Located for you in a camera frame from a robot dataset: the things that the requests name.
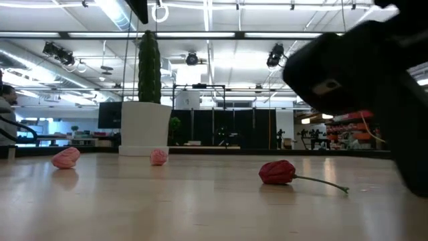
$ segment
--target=potted cactus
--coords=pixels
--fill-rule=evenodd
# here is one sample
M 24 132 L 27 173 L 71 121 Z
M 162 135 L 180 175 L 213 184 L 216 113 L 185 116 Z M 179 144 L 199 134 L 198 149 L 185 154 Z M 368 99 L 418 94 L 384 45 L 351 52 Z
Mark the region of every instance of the potted cactus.
M 168 153 L 171 107 L 161 105 L 161 55 L 151 31 L 142 36 L 138 54 L 138 102 L 122 104 L 119 154 L 149 157 L 155 149 Z

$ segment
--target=pink object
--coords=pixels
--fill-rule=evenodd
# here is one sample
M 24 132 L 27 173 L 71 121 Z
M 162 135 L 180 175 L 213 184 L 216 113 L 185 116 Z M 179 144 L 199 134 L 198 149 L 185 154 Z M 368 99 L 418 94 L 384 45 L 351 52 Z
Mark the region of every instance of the pink object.
M 164 151 L 156 149 L 150 154 L 150 164 L 152 165 L 164 165 L 167 162 L 168 154 Z
M 59 169 L 69 169 L 76 165 L 80 152 L 74 147 L 67 148 L 52 157 L 52 165 Z

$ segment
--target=person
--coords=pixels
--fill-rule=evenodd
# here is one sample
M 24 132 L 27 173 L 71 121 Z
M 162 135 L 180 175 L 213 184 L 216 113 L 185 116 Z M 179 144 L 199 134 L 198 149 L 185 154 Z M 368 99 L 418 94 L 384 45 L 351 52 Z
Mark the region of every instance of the person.
M 17 98 L 16 91 L 14 87 L 10 85 L 3 85 L 2 90 L 0 91 L 0 110 L 8 110 L 8 113 L 0 113 L 0 115 L 9 120 L 9 121 L 16 121 L 15 112 L 12 109 L 12 106 L 14 104 L 17 104 Z M 9 123 L 6 123 L 2 120 L 0 120 L 0 129 L 3 129 L 6 133 L 11 135 L 12 137 L 17 136 L 17 127 L 10 125 Z M 0 134 L 0 146 L 1 145 L 14 145 L 15 142 L 12 140 L 9 140 L 5 136 Z

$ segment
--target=white pot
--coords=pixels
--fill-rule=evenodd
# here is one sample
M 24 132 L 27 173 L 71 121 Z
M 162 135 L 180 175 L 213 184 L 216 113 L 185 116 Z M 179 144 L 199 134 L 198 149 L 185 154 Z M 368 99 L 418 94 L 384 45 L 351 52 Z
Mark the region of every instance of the white pot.
M 119 155 L 150 157 L 155 149 L 168 153 L 172 108 L 147 102 L 122 103 L 122 145 Z

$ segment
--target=ceiling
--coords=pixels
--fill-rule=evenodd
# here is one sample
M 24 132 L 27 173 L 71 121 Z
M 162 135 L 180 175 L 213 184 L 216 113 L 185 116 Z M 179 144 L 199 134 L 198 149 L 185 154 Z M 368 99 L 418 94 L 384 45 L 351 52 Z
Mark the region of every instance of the ceiling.
M 107 14 L 92 0 L 86 1 L 90 4 L 88 8 L 64 7 L 64 8 L 22 8 L 2 7 L 2 3 L 16 5 L 63 5 L 80 4 L 81 1 L 71 0 L 27 0 L 27 1 L 4 1 L 0 0 L 0 31 L 119 31 Z M 117 0 L 127 11 L 129 7 L 124 1 Z M 168 1 L 163 4 L 188 5 L 203 8 L 204 0 Z M 341 6 L 341 0 L 295 0 L 296 9 L 290 11 L 284 9 L 290 7 L 290 0 L 239 0 L 241 9 L 236 10 L 236 0 L 212 0 L 214 8 L 232 7 L 226 10 L 213 10 L 211 17 L 204 18 L 203 9 L 186 9 L 180 7 L 169 7 L 169 16 L 162 23 L 156 23 L 149 16 L 149 24 L 143 25 L 135 16 L 131 19 L 133 26 L 138 26 L 139 31 L 146 29 L 152 31 L 344 31 L 344 22 L 349 29 L 358 21 L 377 20 L 384 21 L 394 14 L 395 11 L 367 9 L 345 9 L 344 19 L 341 10 L 315 11 L 319 6 Z M 344 0 L 345 5 L 355 2 L 358 6 L 369 8 L 371 1 L 368 0 Z M 299 10 L 298 6 L 312 6 L 310 10 Z M 0 39 L 0 42 L 12 44 L 29 56 L 29 59 L 40 57 L 42 61 L 50 62 L 49 68 L 53 73 L 61 75 L 64 69 L 60 64 L 45 58 L 42 53 L 46 43 L 44 39 Z M 117 83 L 125 82 L 125 87 L 130 88 L 138 76 L 138 60 L 136 59 L 136 46 L 133 41 L 108 40 L 103 63 L 103 41 L 102 40 L 70 40 L 58 39 L 54 41 L 57 45 L 73 51 L 74 57 L 81 60 L 87 66 L 85 72 L 77 70 L 70 73 L 68 79 L 75 78 L 76 82 L 88 81 L 92 87 L 113 87 Z M 213 56 L 213 79 L 216 84 L 225 84 L 231 88 L 253 88 L 256 84 L 263 87 L 287 88 L 282 81 L 279 71 L 271 72 L 266 66 L 268 53 L 276 43 L 284 45 L 287 55 L 293 54 L 307 41 L 276 41 L 276 40 L 211 40 L 211 54 Z M 159 40 L 159 50 L 162 57 L 171 60 L 173 70 L 184 66 L 182 55 L 188 52 L 196 52 L 198 57 L 208 58 L 208 47 L 206 40 Z M 101 65 L 113 67 L 111 76 L 103 76 Z M 208 71 L 203 72 L 201 81 L 208 83 Z M 170 86 L 173 78 L 163 79 L 164 85 Z

